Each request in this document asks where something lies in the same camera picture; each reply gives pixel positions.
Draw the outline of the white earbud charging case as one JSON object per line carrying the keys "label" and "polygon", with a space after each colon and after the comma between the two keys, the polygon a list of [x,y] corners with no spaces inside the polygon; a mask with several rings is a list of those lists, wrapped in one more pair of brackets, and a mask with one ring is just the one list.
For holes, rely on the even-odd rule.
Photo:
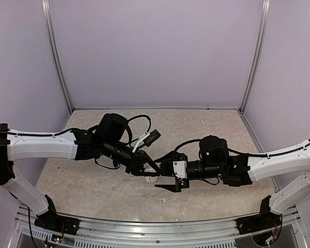
{"label": "white earbud charging case", "polygon": [[[155,173],[156,171],[152,167],[145,167],[144,172]],[[147,183],[155,183],[159,180],[159,176],[145,176]]]}

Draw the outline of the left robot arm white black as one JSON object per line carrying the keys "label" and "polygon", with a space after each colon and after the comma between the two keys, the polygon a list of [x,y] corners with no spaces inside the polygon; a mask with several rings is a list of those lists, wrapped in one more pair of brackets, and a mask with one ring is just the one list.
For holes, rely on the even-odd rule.
{"label": "left robot arm white black", "polygon": [[135,142],[130,120],[111,113],[87,130],[69,128],[59,133],[34,133],[9,129],[0,124],[0,186],[20,200],[52,230],[62,225],[54,203],[35,189],[13,168],[16,160],[32,158],[61,158],[75,161],[98,160],[105,156],[113,161],[114,169],[125,166],[125,172],[134,176],[157,177],[160,168],[142,150],[155,142],[161,134],[147,130]]}

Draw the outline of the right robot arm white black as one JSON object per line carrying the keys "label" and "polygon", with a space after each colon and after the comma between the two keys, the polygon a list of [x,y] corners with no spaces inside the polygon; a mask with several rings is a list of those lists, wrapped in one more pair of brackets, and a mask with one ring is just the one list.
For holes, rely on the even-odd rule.
{"label": "right robot arm white black", "polygon": [[254,217],[254,225],[265,229],[287,208],[310,194],[310,138],[285,149],[268,153],[244,153],[232,151],[227,141],[209,135],[196,139],[199,145],[199,159],[190,161],[187,155],[178,150],[186,145],[182,143],[173,151],[155,160],[159,163],[161,176],[174,177],[173,185],[162,188],[171,192],[180,192],[188,188],[191,180],[208,182],[209,179],[222,180],[224,185],[240,187],[256,181],[281,174],[300,172],[289,185],[261,202],[259,214]]}

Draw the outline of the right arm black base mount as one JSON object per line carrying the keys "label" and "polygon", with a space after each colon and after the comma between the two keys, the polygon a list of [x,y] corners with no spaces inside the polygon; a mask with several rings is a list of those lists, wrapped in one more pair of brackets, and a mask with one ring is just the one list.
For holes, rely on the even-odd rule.
{"label": "right arm black base mount", "polygon": [[271,196],[269,195],[261,201],[258,214],[236,219],[240,235],[262,231],[281,224],[281,215],[270,211],[270,198]]}

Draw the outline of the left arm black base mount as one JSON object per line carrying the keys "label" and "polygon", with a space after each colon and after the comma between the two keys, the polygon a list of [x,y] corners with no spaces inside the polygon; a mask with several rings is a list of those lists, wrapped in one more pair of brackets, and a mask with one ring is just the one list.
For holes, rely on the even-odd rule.
{"label": "left arm black base mount", "polygon": [[45,195],[45,198],[48,203],[48,209],[45,213],[37,215],[35,226],[58,233],[60,232],[61,234],[76,236],[80,220],[58,214],[52,199],[47,195]]}

